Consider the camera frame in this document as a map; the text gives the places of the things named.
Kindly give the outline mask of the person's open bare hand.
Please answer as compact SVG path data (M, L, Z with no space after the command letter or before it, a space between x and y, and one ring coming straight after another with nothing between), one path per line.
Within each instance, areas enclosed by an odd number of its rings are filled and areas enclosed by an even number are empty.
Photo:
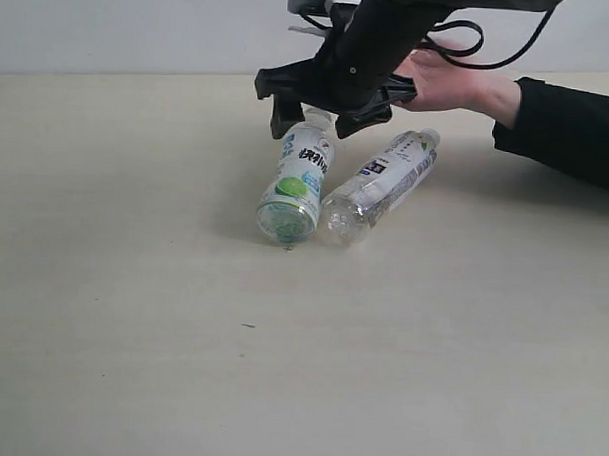
M401 106L411 112L455 109L483 114L511 129L518 117L521 88L512 79L447 63L432 50L411 52L395 73L412 79L416 97Z

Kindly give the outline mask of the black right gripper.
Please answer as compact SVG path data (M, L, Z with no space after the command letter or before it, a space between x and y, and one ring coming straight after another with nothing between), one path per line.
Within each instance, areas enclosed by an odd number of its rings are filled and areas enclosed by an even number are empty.
M395 76L398 65L456 6L438 0L361 0L334 4L332 25L312 58L258 71L255 91L273 100L272 138L282 139L304 121L303 106L336 115L335 130L346 139L391 120L391 105L411 100L415 85Z

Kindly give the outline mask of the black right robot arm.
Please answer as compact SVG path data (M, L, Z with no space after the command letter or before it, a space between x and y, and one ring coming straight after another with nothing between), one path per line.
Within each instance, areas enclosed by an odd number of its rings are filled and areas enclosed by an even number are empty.
M280 139L304 119L306 105L336 115L340 138L388 122L393 104L417 95L413 80L396 75L412 51L435 51L447 63L461 66L479 45L451 50L430 34L451 28L448 17L459 9L540 12L550 19L560 0L287 0L287 9L311 24L323 37L312 58L258 71L254 87L260 99L273 100L270 129Z

